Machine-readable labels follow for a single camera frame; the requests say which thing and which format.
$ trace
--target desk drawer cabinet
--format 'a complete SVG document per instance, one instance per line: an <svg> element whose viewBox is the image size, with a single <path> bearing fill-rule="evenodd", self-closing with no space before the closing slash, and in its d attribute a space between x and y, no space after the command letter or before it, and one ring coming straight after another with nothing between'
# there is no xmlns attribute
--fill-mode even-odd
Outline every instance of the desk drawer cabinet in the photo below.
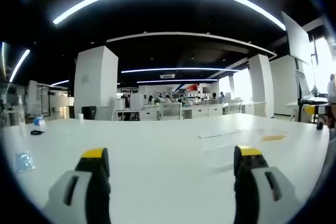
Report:
<svg viewBox="0 0 336 224"><path fill-rule="evenodd" d="M156 121L157 111L141 111L140 114L140 121Z"/></svg>
<svg viewBox="0 0 336 224"><path fill-rule="evenodd" d="M208 116L208 109L193 109L192 118L203 118Z"/></svg>
<svg viewBox="0 0 336 224"><path fill-rule="evenodd" d="M209 108L209 116L218 116L218 115L223 115L222 107Z"/></svg>

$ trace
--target white cabinet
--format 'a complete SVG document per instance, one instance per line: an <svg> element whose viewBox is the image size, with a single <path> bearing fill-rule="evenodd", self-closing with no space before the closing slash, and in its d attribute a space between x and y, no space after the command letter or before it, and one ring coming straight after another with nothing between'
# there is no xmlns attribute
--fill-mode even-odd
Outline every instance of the white cabinet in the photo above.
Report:
<svg viewBox="0 0 336 224"><path fill-rule="evenodd" d="M140 121L156 121L158 120L157 111L140 111Z"/></svg>
<svg viewBox="0 0 336 224"><path fill-rule="evenodd" d="M254 104L249 104L243 106L243 113L249 114L249 115L254 115Z"/></svg>
<svg viewBox="0 0 336 224"><path fill-rule="evenodd" d="M208 116L208 109L192 109L192 118L204 118Z"/></svg>
<svg viewBox="0 0 336 224"><path fill-rule="evenodd" d="M208 110L209 110L209 116L223 115L222 106L209 107Z"/></svg>

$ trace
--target white tabletop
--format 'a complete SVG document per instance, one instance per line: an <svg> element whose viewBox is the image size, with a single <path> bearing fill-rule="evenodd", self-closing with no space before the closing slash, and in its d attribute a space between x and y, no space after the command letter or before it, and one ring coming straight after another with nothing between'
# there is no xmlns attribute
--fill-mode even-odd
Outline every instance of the white tabletop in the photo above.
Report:
<svg viewBox="0 0 336 224"><path fill-rule="evenodd" d="M231 104L235 104L235 103L240 103L238 101L231 101ZM266 103L266 102L254 102L254 101L243 101L241 103L242 106L246 106L246 105L255 105L255 104L263 104L263 103ZM229 103L228 102L225 102L223 103L223 107L228 107L229 106Z"/></svg>
<svg viewBox="0 0 336 224"><path fill-rule="evenodd" d="M206 104L206 105L192 105L192 106L183 106L182 110L197 110L197 109L208 109L212 107L221 106L220 104Z"/></svg>
<svg viewBox="0 0 336 224"><path fill-rule="evenodd" d="M308 99L309 101L314 101L314 102L325 102L324 104L318 104L318 106L327 106L328 105L328 99L325 97L310 97ZM288 107L298 107L298 101L291 102L286 104Z"/></svg>
<svg viewBox="0 0 336 224"><path fill-rule="evenodd" d="M232 101L232 104L238 104L240 102L238 101ZM254 104L263 104L266 102L254 102L254 101L243 101L241 103L242 106L246 106L246 105L254 105ZM222 105L223 108L228 107L229 103L228 102L224 102L224 103L218 103L218 104L206 104L206 105L193 105L193 106L188 106L188 107L182 107L182 110L192 110L192 109L207 109L209 107L216 107L216 106L220 106Z"/></svg>
<svg viewBox="0 0 336 224"><path fill-rule="evenodd" d="M262 151L269 166L278 167L305 202L320 175L329 131L313 124L231 114L193 120L111 122L62 119L36 126L4 129L4 147L13 167L14 153L30 151L34 170L16 175L30 199L41 208L48 190L83 152L107 147L113 223L233 223L235 177L218 167L233 162L234 146ZM220 137L200 138L199 135ZM258 133L285 131L287 137L264 142Z"/></svg>
<svg viewBox="0 0 336 224"><path fill-rule="evenodd" d="M151 106L149 108L142 108L142 110L131 110L130 108L125 108L124 110L115 110L114 113L125 113L125 112L128 112L128 113L134 113L134 112L144 112L144 111L161 111L161 106Z"/></svg>

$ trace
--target person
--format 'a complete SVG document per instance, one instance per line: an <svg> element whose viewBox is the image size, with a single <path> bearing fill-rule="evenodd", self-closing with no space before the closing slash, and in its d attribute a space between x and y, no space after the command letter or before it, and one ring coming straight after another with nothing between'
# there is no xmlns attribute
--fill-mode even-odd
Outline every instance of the person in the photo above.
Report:
<svg viewBox="0 0 336 224"><path fill-rule="evenodd" d="M335 100L334 102L336 102L336 86L335 86L335 75L334 74L330 75L330 81L328 83L327 89L328 89L328 100L329 98L331 98Z"/></svg>
<svg viewBox="0 0 336 224"><path fill-rule="evenodd" d="M154 105L154 99L152 95L150 95L148 98L148 105Z"/></svg>
<svg viewBox="0 0 336 224"><path fill-rule="evenodd" d="M125 108L129 108L130 107L130 101L129 101L128 97L125 94L122 94L121 98L125 99ZM130 117L131 117L131 113L125 113L124 115L125 115L124 121L129 121Z"/></svg>
<svg viewBox="0 0 336 224"><path fill-rule="evenodd" d="M169 96L169 95L166 95L166 98L163 100L163 102L172 102L172 101L170 100L170 96Z"/></svg>
<svg viewBox="0 0 336 224"><path fill-rule="evenodd" d="M183 101L184 101L184 95L181 94L178 102L183 102Z"/></svg>
<svg viewBox="0 0 336 224"><path fill-rule="evenodd" d="M220 93L221 95L218 97L218 103L223 103L224 102L224 94L223 92Z"/></svg>

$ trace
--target monitor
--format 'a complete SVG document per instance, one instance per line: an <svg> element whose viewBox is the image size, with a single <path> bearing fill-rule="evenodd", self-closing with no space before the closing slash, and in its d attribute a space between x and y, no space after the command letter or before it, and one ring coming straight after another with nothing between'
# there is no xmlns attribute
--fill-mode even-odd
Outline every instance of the monitor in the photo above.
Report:
<svg viewBox="0 0 336 224"><path fill-rule="evenodd" d="M298 85L298 98L308 99L311 97L311 93L308 88L306 76L300 70L296 70L296 81Z"/></svg>
<svg viewBox="0 0 336 224"><path fill-rule="evenodd" d="M308 34L287 14L281 13L283 23L286 26L290 55L310 65L312 52L310 51Z"/></svg>

